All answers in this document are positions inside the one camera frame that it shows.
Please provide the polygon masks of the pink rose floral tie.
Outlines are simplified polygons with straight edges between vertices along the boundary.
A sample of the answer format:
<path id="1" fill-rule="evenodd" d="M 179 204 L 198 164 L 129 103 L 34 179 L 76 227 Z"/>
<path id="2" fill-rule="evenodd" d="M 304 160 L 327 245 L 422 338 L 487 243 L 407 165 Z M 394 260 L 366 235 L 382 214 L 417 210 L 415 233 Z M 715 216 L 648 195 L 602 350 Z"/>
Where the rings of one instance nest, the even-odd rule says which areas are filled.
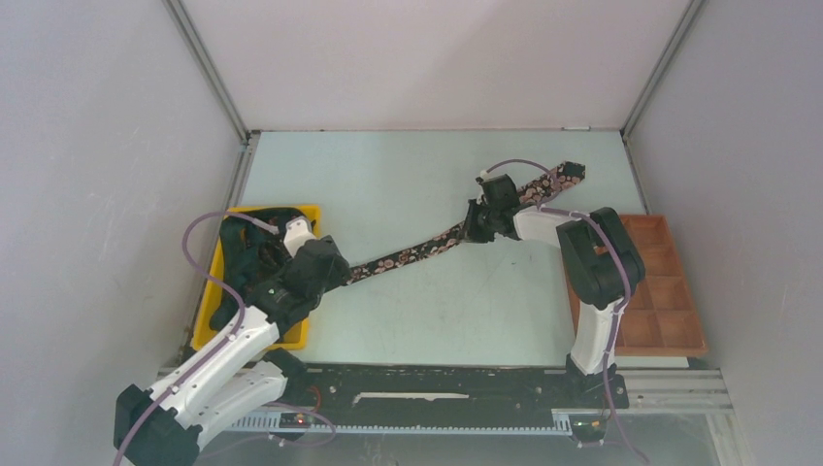
<path id="1" fill-rule="evenodd" d="M 490 167 L 489 170 L 482 172 L 480 177 L 492 177 L 490 175 L 491 171 L 507 164 L 506 160 L 500 162 Z M 586 167 L 572 161 L 564 161 L 551 169 L 543 166 L 541 170 L 543 173 L 539 177 L 532 179 L 521 187 L 516 186 L 520 202 L 524 205 L 524 208 L 538 207 L 553 200 L 561 192 L 582 183 L 586 176 Z M 479 201 L 480 195 L 473 199 Z M 469 244 L 462 241 L 464 219 L 449 227 L 446 231 L 414 246 L 353 266 L 351 269 L 352 276 L 347 284 L 359 283 L 371 277 L 433 258 L 461 244 Z"/>

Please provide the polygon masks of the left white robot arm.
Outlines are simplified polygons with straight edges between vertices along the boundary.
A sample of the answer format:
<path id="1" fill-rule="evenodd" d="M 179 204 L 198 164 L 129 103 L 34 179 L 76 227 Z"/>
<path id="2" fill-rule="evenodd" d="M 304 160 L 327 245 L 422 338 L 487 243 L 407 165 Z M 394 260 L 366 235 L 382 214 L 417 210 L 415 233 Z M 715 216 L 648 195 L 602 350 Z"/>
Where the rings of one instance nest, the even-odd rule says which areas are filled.
<path id="1" fill-rule="evenodd" d="M 300 361 L 271 346 L 350 276 L 331 236 L 288 241 L 292 256 L 260 283 L 204 347 L 147 389 L 131 384 L 115 403 L 115 464 L 192 465 L 204 447 L 248 412 L 307 391 Z"/>

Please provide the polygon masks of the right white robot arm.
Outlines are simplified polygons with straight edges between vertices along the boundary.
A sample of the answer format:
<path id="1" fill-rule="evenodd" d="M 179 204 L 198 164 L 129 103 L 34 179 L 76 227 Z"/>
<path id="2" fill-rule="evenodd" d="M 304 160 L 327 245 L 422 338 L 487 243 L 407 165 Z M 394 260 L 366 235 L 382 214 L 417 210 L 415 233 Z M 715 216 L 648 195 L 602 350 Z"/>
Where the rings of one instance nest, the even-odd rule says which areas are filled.
<path id="1" fill-rule="evenodd" d="M 616 331 L 645 266 L 617 211 L 590 213 L 547 205 L 468 201 L 461 238 L 490 243 L 496 237 L 537 241 L 560 250 L 563 267 L 579 302 L 576 340 L 570 352 L 577 371 L 564 380 L 568 399 L 588 406 L 604 384 L 599 373 L 613 362 Z"/>

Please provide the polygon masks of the pile of dark ties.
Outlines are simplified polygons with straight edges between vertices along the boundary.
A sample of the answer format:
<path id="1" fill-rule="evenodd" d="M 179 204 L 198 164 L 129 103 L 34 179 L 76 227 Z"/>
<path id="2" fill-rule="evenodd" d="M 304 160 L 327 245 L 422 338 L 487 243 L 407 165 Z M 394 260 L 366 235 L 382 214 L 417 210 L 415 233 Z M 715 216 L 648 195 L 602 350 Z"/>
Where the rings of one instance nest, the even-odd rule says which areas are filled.
<path id="1" fill-rule="evenodd" d="M 222 281 L 248 302 L 254 288 L 269 280 L 290 259 L 283 245 L 286 224 L 305 213 L 292 207 L 275 207 L 247 211 L 246 215 L 278 229 L 272 234 L 251 222 L 230 216 L 219 229 L 223 252 Z"/>

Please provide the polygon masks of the brown compartment tray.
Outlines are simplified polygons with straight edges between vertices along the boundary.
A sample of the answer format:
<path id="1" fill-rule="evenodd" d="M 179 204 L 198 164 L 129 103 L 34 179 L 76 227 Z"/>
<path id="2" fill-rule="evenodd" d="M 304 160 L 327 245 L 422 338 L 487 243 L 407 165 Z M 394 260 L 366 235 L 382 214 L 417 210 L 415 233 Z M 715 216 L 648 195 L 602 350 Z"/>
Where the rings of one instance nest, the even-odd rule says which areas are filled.
<path id="1" fill-rule="evenodd" d="M 701 357 L 708 344 L 700 316 L 663 216 L 622 215 L 645 265 L 645 278 L 616 337 L 618 356 Z"/>

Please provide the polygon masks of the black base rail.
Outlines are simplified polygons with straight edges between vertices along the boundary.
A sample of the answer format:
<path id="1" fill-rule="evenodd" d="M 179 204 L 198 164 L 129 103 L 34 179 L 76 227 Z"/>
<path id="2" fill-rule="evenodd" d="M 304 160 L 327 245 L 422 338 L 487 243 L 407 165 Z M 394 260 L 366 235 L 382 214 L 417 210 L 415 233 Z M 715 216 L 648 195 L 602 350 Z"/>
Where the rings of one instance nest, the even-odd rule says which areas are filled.
<path id="1" fill-rule="evenodd" d="M 568 410 L 629 405 L 622 376 L 544 367 L 311 363 L 281 402 L 317 408 L 334 424 L 442 427 L 548 426 Z"/>

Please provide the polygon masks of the aluminium frame rail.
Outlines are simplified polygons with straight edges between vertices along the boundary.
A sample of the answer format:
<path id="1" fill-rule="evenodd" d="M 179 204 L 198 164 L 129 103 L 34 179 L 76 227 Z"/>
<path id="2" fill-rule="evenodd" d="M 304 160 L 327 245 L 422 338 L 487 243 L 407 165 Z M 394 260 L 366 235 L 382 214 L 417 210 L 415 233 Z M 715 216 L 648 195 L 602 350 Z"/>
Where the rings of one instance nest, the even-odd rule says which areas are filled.
<path id="1" fill-rule="evenodd" d="M 725 413 L 732 402 L 726 384 L 716 370 L 625 369 L 623 377 L 629 405 L 620 414 L 706 414 Z M 556 415 L 602 416 L 591 410 L 568 410 Z"/>

